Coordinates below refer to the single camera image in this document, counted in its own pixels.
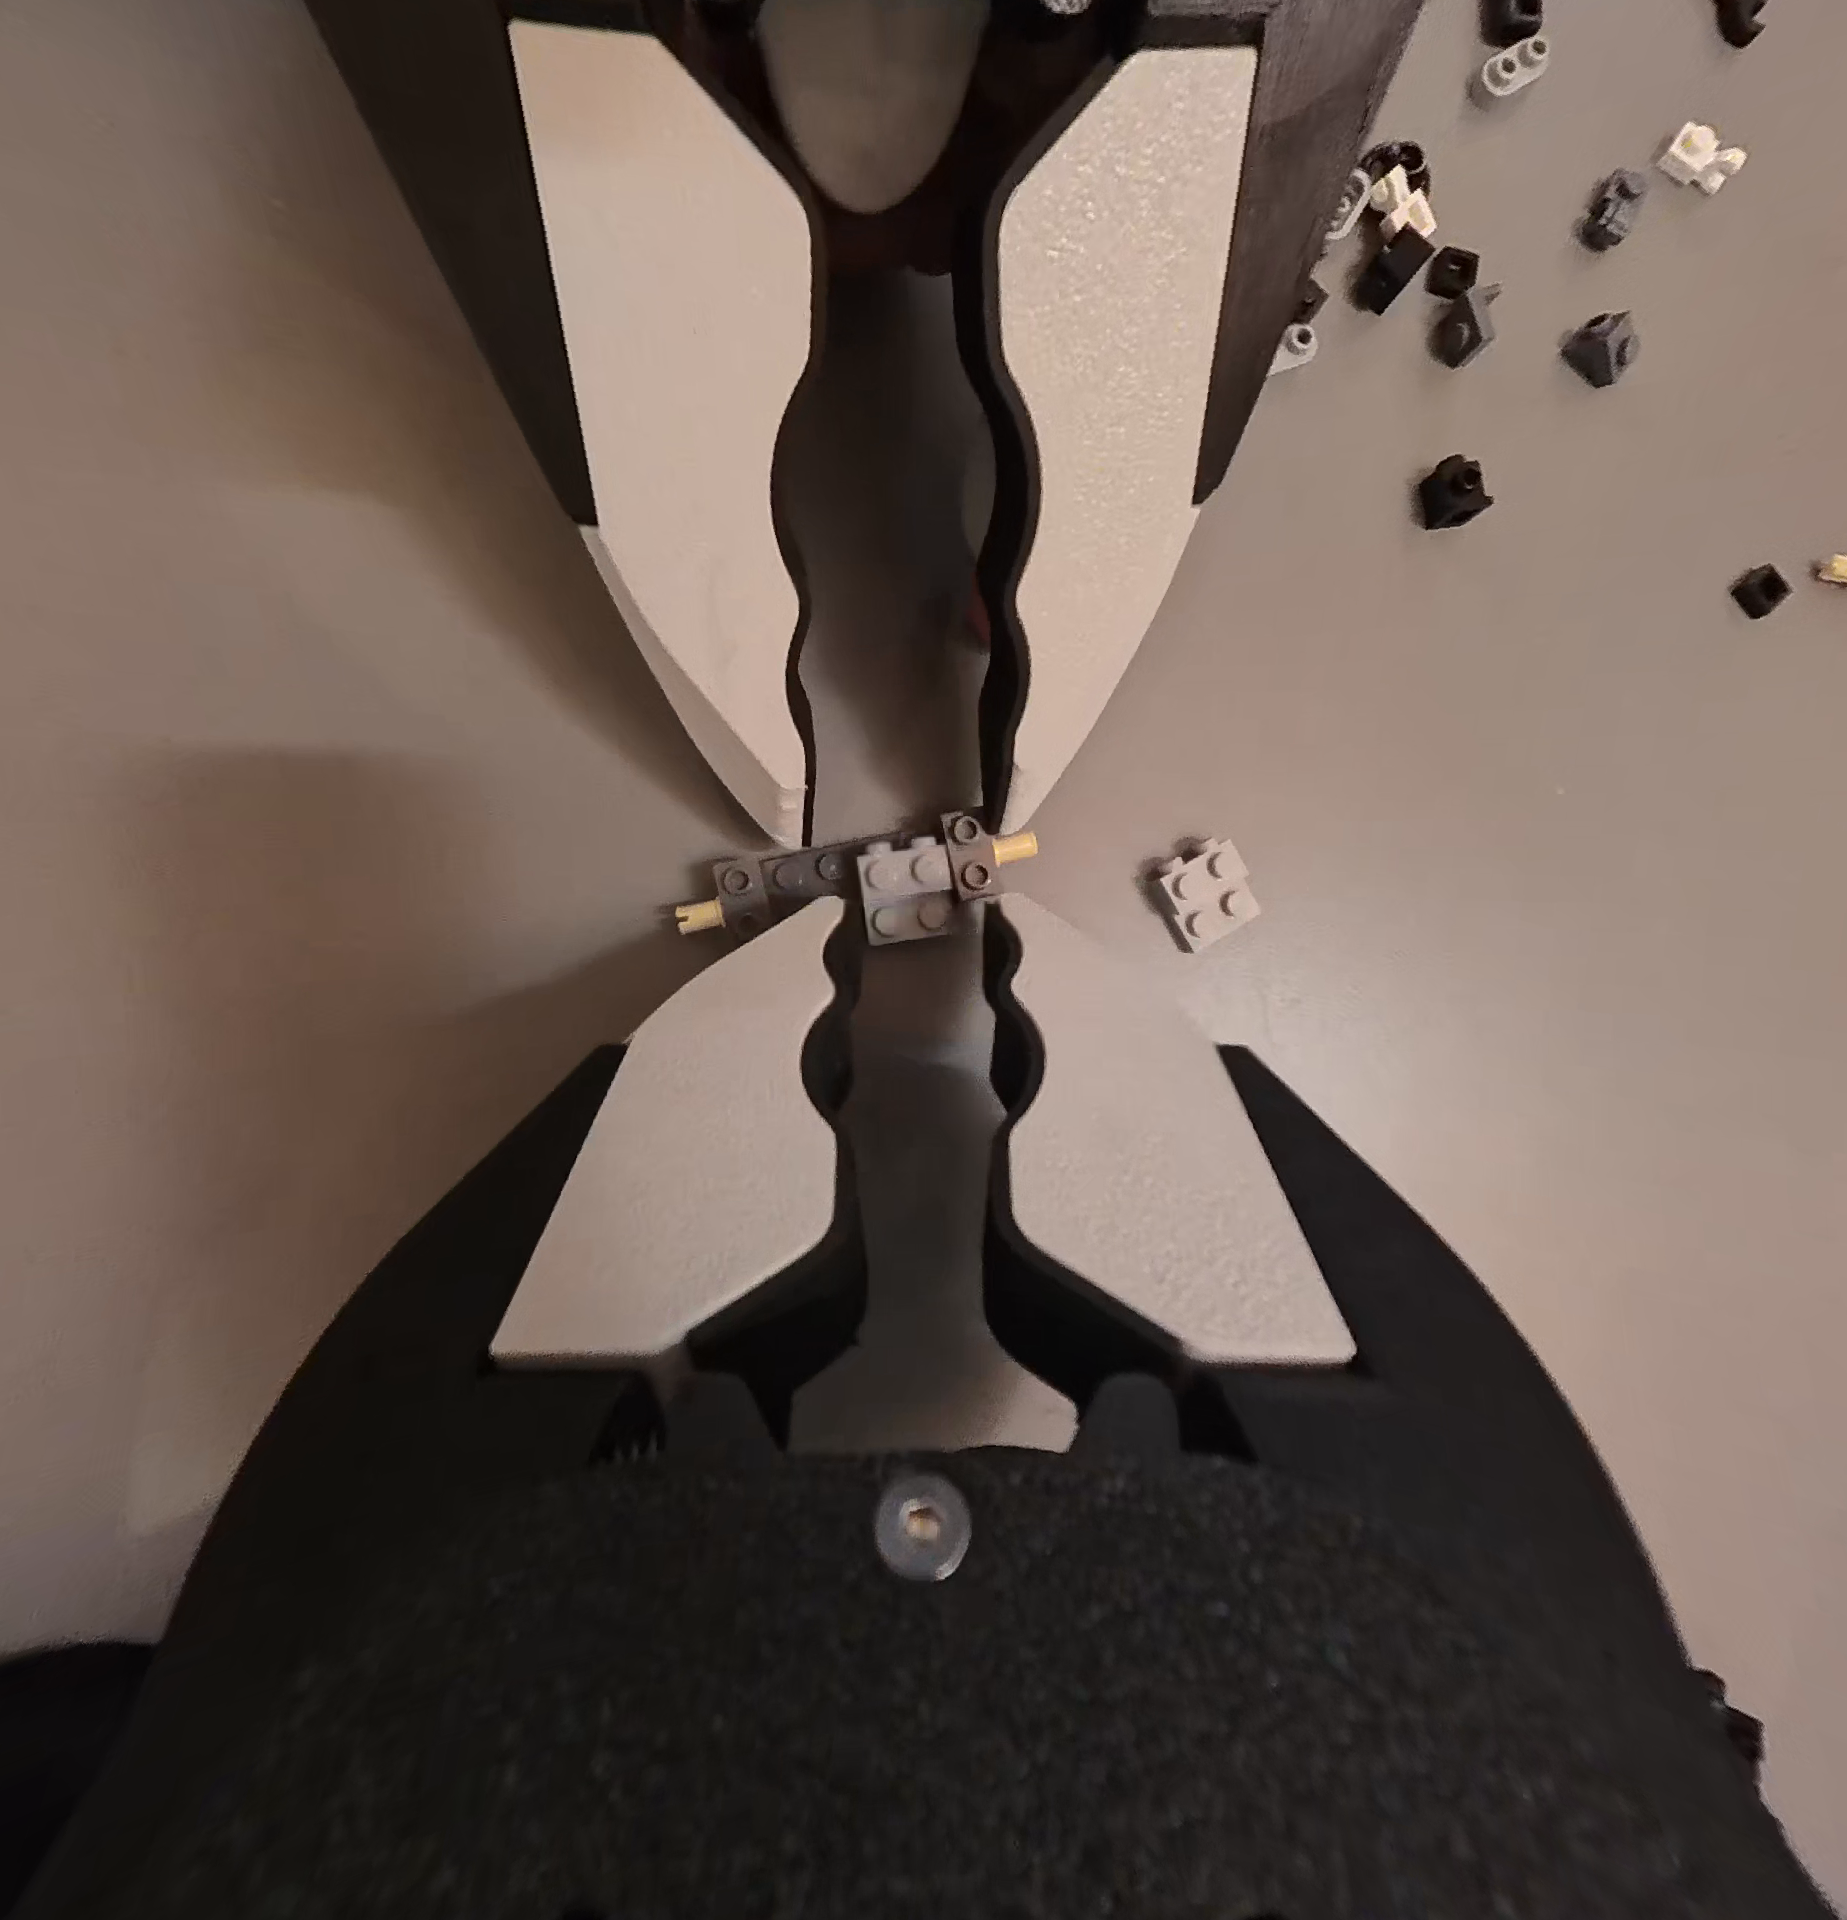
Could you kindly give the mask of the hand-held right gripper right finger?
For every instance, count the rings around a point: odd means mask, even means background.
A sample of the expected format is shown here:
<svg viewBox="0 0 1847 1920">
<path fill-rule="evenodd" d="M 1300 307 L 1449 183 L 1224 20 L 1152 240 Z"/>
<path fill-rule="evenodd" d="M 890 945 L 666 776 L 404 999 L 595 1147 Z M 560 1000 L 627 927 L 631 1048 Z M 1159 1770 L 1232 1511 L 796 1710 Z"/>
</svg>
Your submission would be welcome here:
<svg viewBox="0 0 1847 1920">
<path fill-rule="evenodd" d="M 1185 1449 L 1245 1449 L 1224 1384 L 1323 1377 L 1357 1343 L 1222 1046 L 1180 999 L 1036 900 L 983 913 L 983 1318 L 1086 1418 L 1155 1383 Z"/>
</svg>

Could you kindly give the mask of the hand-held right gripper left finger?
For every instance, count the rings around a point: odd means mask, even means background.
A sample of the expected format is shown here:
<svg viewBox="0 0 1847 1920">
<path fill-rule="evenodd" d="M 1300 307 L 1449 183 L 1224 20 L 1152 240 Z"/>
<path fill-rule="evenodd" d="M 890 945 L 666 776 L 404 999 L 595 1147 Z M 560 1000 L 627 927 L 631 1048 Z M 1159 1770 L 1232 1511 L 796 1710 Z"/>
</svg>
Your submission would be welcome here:
<svg viewBox="0 0 1847 1920">
<path fill-rule="evenodd" d="M 864 1322 L 841 1114 L 862 943 L 816 900 L 636 1026 L 491 1339 L 514 1370 L 741 1380 L 784 1444 Z"/>
</svg>

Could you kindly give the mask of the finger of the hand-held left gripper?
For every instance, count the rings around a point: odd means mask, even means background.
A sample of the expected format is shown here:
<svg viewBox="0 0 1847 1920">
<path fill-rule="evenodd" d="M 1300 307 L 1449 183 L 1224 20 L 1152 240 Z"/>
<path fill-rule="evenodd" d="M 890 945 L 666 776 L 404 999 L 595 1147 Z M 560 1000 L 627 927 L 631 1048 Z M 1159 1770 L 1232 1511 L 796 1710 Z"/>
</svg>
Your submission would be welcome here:
<svg viewBox="0 0 1847 1920">
<path fill-rule="evenodd" d="M 589 472 L 584 539 L 700 757 L 797 844 L 803 598 L 773 473 L 814 348 L 809 210 L 651 32 L 516 21 L 510 57 Z"/>
<path fill-rule="evenodd" d="M 983 800 L 1003 829 L 1031 824 L 1089 739 L 1195 529 L 1255 82 L 1253 45 L 1103 59 L 987 214 Z"/>
</svg>

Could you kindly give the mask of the dark grey brick assembly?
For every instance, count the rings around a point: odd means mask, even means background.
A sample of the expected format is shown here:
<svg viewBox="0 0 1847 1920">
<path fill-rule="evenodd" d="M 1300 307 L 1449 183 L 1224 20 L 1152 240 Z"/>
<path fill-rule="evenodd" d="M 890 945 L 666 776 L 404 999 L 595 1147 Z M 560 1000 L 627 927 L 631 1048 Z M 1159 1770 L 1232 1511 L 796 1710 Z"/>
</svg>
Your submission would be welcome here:
<svg viewBox="0 0 1847 1920">
<path fill-rule="evenodd" d="M 966 906 L 994 900 L 1000 894 L 1007 867 L 997 865 L 991 844 L 999 834 L 993 834 L 975 815 L 951 810 L 937 821 L 934 829 L 825 842 L 770 855 L 725 858 L 712 865 L 712 900 L 722 902 L 725 930 L 739 939 L 753 939 L 816 900 L 841 900 L 845 906 L 857 908 L 864 923 L 857 896 L 857 852 L 875 840 L 909 840 L 912 836 L 934 836 L 946 847 L 951 885 L 961 900 L 957 919 Z"/>
</svg>

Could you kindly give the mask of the grey desk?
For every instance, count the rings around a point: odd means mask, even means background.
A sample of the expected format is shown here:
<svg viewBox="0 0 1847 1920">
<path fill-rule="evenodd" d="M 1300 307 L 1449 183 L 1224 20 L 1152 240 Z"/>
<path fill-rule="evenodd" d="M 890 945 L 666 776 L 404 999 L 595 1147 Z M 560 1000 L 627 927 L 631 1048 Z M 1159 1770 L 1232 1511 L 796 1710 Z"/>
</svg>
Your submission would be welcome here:
<svg viewBox="0 0 1847 1920">
<path fill-rule="evenodd" d="M 1847 636 L 1382 632 L 1273 395 L 1032 888 L 1501 1294 L 1847 1911 Z M 1202 838 L 1262 915 L 1185 954 Z M 0 4 L 0 1654 L 157 1634 L 744 840 L 302 10 Z"/>
</svg>

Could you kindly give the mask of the scattered small toy bricks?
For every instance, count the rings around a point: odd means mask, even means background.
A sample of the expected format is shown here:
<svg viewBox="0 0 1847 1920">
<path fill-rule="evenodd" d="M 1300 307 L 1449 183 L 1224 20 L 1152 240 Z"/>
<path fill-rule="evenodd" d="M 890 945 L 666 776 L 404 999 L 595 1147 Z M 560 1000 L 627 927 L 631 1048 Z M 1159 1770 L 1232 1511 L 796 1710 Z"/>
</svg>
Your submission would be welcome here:
<svg viewBox="0 0 1847 1920">
<path fill-rule="evenodd" d="M 1373 132 L 1430 168 L 1434 266 L 1377 315 L 1338 246 L 1276 381 L 1320 579 L 1406 622 L 1641 645 L 1847 636 L 1847 4 L 1540 4 L 1487 57 L 1423 4 Z"/>
</svg>

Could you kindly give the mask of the black mesh wrist rest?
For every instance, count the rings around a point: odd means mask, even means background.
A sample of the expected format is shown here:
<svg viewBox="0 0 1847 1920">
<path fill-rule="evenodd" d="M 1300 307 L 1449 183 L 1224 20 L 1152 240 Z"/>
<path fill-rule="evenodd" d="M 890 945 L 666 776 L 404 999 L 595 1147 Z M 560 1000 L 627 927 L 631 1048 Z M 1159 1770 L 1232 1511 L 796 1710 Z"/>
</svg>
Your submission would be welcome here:
<svg viewBox="0 0 1847 1920">
<path fill-rule="evenodd" d="M 154 1654 L 154 1644 L 94 1642 L 0 1660 L 0 1918 L 90 1791 Z"/>
</svg>

